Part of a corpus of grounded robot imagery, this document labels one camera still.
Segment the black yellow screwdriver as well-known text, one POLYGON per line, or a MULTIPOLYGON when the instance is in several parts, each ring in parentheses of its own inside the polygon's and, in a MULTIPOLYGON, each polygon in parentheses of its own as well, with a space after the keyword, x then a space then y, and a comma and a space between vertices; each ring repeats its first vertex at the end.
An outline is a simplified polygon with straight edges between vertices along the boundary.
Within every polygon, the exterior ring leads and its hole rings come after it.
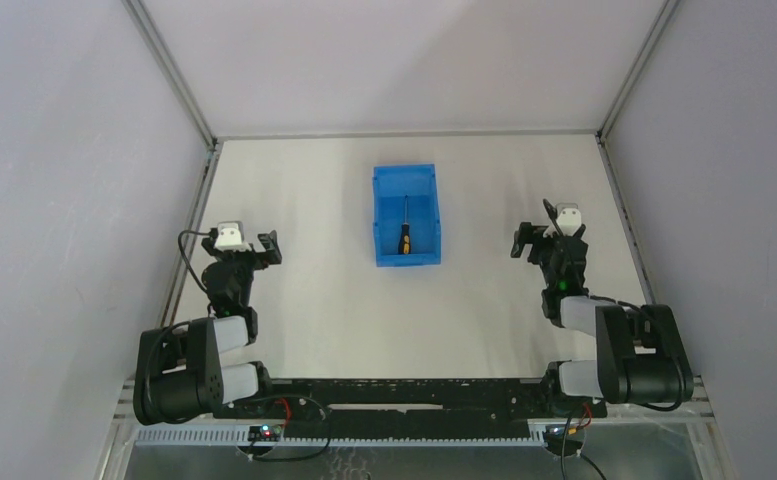
POLYGON ((407 195, 403 198, 403 221, 401 224, 400 240, 398 242, 398 253, 400 255, 409 255, 411 253, 409 197, 407 195))

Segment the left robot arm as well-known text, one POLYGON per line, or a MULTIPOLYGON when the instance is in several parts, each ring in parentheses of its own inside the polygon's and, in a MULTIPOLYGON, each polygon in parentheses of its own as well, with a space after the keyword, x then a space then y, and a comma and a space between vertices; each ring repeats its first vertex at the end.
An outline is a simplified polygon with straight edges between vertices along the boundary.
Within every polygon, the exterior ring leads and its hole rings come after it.
POLYGON ((250 305, 256 272, 282 262, 276 231, 257 236, 259 249, 231 227, 200 233, 212 262, 187 270, 208 300, 203 318, 142 333, 136 363, 133 410, 143 425, 181 424, 200 415, 222 416, 239 401, 270 393, 260 361, 225 366, 224 353, 255 343, 258 315, 250 305))

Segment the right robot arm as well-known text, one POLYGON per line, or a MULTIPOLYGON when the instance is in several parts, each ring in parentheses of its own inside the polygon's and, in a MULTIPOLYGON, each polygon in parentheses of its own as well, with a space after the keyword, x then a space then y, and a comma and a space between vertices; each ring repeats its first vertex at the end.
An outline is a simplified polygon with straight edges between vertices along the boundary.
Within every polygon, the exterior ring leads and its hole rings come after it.
POLYGON ((694 379, 672 309, 590 294, 584 279, 588 245, 583 231, 547 233, 542 225, 523 222, 514 234, 511 257, 525 256, 541 270, 544 317, 558 328, 590 336, 596 344, 593 359, 551 363, 545 382, 560 398, 635 404, 655 411, 680 407, 692 398, 694 379))

